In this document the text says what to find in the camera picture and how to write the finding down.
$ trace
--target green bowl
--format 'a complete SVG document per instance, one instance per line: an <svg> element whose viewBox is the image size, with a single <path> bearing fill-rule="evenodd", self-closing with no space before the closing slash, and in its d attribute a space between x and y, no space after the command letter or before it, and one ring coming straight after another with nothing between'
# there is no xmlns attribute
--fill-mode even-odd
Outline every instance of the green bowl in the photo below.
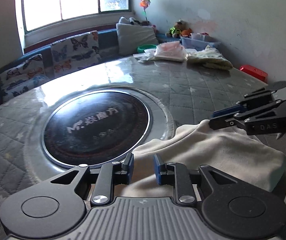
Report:
<svg viewBox="0 0 286 240"><path fill-rule="evenodd" d="M149 45L142 45L142 46L139 46L138 47L138 53L144 53L144 50L146 49L156 49L156 45L152 45L152 44L149 44Z"/></svg>

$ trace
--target plastic bag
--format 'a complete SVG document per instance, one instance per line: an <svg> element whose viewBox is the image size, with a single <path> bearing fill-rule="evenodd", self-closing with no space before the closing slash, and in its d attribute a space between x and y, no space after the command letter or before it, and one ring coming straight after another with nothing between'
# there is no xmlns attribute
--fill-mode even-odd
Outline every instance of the plastic bag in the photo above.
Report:
<svg viewBox="0 0 286 240"><path fill-rule="evenodd" d="M166 42L157 46L154 58L182 62L186 58L186 50L179 41Z"/></svg>

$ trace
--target metal screw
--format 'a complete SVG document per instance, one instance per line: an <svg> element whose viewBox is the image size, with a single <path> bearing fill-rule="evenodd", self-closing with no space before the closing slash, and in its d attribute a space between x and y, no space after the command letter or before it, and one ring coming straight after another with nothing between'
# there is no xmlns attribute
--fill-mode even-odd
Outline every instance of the metal screw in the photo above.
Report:
<svg viewBox="0 0 286 240"><path fill-rule="evenodd" d="M192 196L181 196L179 198L179 201L182 202L182 203L192 203L194 202L195 198L192 197Z"/></svg>
<svg viewBox="0 0 286 240"><path fill-rule="evenodd" d="M107 200L108 200L107 196L104 196L104 195L98 195L93 198L93 202L98 203L98 204L105 203L107 202Z"/></svg>

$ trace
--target red box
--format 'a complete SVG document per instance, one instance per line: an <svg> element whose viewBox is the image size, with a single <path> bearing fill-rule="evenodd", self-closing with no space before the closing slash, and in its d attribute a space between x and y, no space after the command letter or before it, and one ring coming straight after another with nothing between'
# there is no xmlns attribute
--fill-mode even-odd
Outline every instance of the red box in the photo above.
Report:
<svg viewBox="0 0 286 240"><path fill-rule="evenodd" d="M239 70L241 70L241 71L243 71L243 72L251 75L252 77L255 77L255 78L257 78L263 82L266 82L266 80L267 80L268 74L266 72L264 72L258 68L255 68L251 65L243 65L240 67Z"/></svg>

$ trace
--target stuffed toy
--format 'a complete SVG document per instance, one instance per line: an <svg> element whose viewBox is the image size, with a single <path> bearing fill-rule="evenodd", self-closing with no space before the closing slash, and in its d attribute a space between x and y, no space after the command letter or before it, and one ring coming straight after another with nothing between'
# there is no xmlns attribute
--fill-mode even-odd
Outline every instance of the stuffed toy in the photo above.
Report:
<svg viewBox="0 0 286 240"><path fill-rule="evenodd" d="M125 17L121 17L119 20L119 23L122 24L131 24L131 25L142 25L139 21L137 21L135 18L131 17L129 19L126 19Z"/></svg>
<svg viewBox="0 0 286 240"><path fill-rule="evenodd" d="M191 33L192 33L192 29L189 28L188 30L183 30L182 33L181 33L181 36L182 37L185 37L185 38L189 38L191 36Z"/></svg>
<svg viewBox="0 0 286 240"><path fill-rule="evenodd" d="M166 37L189 37L193 31L191 29L186 30L186 24L182 20L179 20L175 25L170 28L169 32L165 34Z"/></svg>

